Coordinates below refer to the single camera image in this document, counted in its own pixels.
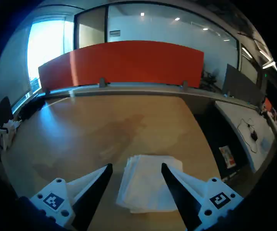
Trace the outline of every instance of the cable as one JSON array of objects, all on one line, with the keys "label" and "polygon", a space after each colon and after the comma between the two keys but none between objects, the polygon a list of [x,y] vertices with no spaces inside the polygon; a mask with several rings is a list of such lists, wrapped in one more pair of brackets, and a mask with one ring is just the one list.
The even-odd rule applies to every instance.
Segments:
[{"label": "cable", "polygon": [[247,124],[247,127],[248,127],[250,133],[252,133],[250,128],[252,128],[253,131],[254,131],[254,128],[253,128],[254,125],[253,125],[253,124],[247,123],[244,119],[241,119],[239,125],[237,126],[237,129],[238,129],[240,135],[242,136],[244,142],[250,147],[251,151],[252,151],[253,153],[257,153],[257,143],[256,143],[256,141],[255,141],[256,151],[253,151],[252,148],[251,148],[251,145],[249,145],[248,142],[245,141],[245,139],[244,139],[242,133],[241,133],[240,130],[239,130],[239,126],[241,125],[242,121],[244,121],[244,122]]}]

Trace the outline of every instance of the white desk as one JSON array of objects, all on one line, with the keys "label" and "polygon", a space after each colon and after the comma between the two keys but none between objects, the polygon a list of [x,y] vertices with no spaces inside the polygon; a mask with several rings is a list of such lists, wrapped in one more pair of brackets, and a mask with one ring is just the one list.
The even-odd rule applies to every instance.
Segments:
[{"label": "white desk", "polygon": [[[215,106],[233,128],[247,154],[252,171],[256,172],[266,159],[271,144],[273,143],[274,134],[272,129],[267,124],[267,121],[253,109],[220,101],[216,101]],[[249,124],[253,124],[253,128],[258,136],[256,144],[250,136],[247,124],[244,121],[241,122],[241,119],[244,119],[245,122]]]}]

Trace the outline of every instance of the white napkin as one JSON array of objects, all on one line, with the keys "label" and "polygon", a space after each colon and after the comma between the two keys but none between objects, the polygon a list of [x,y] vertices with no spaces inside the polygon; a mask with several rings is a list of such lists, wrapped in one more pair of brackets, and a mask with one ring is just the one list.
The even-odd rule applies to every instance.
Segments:
[{"label": "white napkin", "polygon": [[139,155],[128,159],[116,203],[132,213],[169,212],[177,209],[161,173],[162,163],[182,171],[171,156]]}]

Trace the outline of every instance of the wooden table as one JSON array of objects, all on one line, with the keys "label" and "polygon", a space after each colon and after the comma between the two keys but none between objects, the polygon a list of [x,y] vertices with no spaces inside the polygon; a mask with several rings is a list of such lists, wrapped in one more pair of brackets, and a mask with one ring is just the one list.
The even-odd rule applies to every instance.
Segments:
[{"label": "wooden table", "polygon": [[[233,128],[247,154],[252,171],[256,172],[266,159],[274,141],[274,134],[271,127],[267,124],[266,119],[253,109],[235,104],[216,101],[215,107]],[[256,142],[251,138],[246,123],[253,124],[253,128],[258,136]]]},{"label": "wooden table", "polygon": [[170,155],[201,180],[220,174],[198,123],[178,97],[107,95],[65,98],[24,121],[5,171],[19,196],[56,177],[71,181],[107,163],[113,174],[89,230],[185,230],[178,211],[130,214],[115,204],[130,156]]}]

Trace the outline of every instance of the white object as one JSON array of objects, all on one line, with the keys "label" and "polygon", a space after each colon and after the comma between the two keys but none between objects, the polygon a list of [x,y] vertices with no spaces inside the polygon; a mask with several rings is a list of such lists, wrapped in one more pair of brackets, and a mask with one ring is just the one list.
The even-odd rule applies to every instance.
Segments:
[{"label": "white object", "polygon": [[21,122],[22,120],[13,121],[10,119],[6,124],[3,124],[3,128],[7,128],[7,130],[0,129],[0,145],[4,151],[11,147],[13,138],[17,132],[17,128],[21,125]]},{"label": "white object", "polygon": [[202,224],[195,230],[208,229],[218,222],[218,218],[227,216],[228,210],[233,210],[243,198],[223,183],[213,177],[207,182],[189,176],[178,169],[168,166],[175,178],[201,204],[198,216]]},{"label": "white object", "polygon": [[[271,147],[270,145],[270,147],[266,150],[264,149],[265,147],[262,148],[262,140],[265,139],[270,144],[272,144],[274,141],[274,134],[272,132],[272,129],[267,124],[266,119],[264,119],[253,109],[235,104],[216,101],[215,107],[225,117],[227,122],[236,133],[245,153],[247,154],[252,171],[256,172],[262,165],[263,161],[266,159],[266,156]],[[251,138],[247,124],[244,121],[242,121],[242,123],[240,124],[241,119],[244,119],[245,122],[253,125],[253,128],[255,129],[258,137],[256,142]],[[250,147],[245,143],[242,136],[250,145]]]},{"label": "white object", "polygon": [[102,167],[69,183],[61,178],[56,178],[35,194],[30,201],[47,217],[55,219],[57,224],[71,229],[71,223],[75,218],[72,206],[95,183],[106,168],[107,166]]},{"label": "white object", "polygon": [[162,163],[182,171],[182,162],[171,156],[139,155],[128,159],[116,203],[132,213],[176,210],[161,174]]}]

